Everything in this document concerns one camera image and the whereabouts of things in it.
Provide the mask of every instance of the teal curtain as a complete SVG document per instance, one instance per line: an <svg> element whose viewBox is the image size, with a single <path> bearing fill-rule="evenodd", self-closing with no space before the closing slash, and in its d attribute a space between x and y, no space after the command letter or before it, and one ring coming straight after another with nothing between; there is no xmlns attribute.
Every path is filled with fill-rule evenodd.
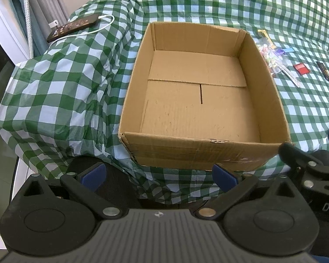
<svg viewBox="0 0 329 263"><path fill-rule="evenodd" d="M25 10L23 6L23 0L9 0L11 8L16 16L18 23L20 24L25 38L27 38L27 27L25 24ZM34 57L44 54L48 49L48 43L43 36L43 33L39 27L39 24L34 16L32 9L30 9L30 19L32 24L33 33L33 45L34 45Z"/></svg>

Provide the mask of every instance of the smartphone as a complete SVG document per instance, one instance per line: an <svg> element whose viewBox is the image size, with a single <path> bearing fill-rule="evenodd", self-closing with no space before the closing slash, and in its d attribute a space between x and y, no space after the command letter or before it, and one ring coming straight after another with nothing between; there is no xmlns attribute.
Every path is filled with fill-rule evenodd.
<svg viewBox="0 0 329 263"><path fill-rule="evenodd" d="M50 35L47 37L47 42L53 42L56 39L67 36L75 31L86 29L97 23L99 14L92 14L81 19L77 19L68 24L58 27L56 30L53 30Z"/></svg>
<svg viewBox="0 0 329 263"><path fill-rule="evenodd" d="M320 68L320 70L323 73L323 76L325 78L325 80L329 81L329 71L328 69L325 67L325 65L319 61L317 61L317 65Z"/></svg>

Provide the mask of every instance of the green and white checkered cloth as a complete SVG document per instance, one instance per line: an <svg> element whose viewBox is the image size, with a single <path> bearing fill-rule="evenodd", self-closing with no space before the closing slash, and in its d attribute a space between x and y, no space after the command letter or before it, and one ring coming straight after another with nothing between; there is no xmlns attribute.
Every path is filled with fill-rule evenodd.
<svg viewBox="0 0 329 263"><path fill-rule="evenodd" d="M141 198L171 204L218 194L210 172L141 167L118 141L136 54L153 21L244 28L254 38L266 29L278 47L293 47L289 69L303 62L311 73L299 77L302 88L283 74L275 78L292 141L304 151L329 150L329 82L316 65L329 69L329 0L90 0L70 20L92 13L112 14L115 22L20 64L0 106L1 136L45 177L60 177L72 156L94 155L127 173ZM287 169L274 157L255 174Z"/></svg>

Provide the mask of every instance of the cardboard box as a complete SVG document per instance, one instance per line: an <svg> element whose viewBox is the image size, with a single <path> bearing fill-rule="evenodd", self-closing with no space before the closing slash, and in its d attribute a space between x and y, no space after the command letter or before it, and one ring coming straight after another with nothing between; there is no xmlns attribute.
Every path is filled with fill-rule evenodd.
<svg viewBox="0 0 329 263"><path fill-rule="evenodd" d="M290 141L274 80L242 29L148 25L118 137L140 165L251 171Z"/></svg>

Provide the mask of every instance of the red square object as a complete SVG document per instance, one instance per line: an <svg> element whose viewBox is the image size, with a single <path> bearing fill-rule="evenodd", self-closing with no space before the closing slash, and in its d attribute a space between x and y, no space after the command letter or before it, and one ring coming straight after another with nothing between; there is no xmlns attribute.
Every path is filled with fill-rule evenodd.
<svg viewBox="0 0 329 263"><path fill-rule="evenodd" d="M294 65L294 68L301 74L307 74L310 73L311 71L304 65L303 63L299 63Z"/></svg>

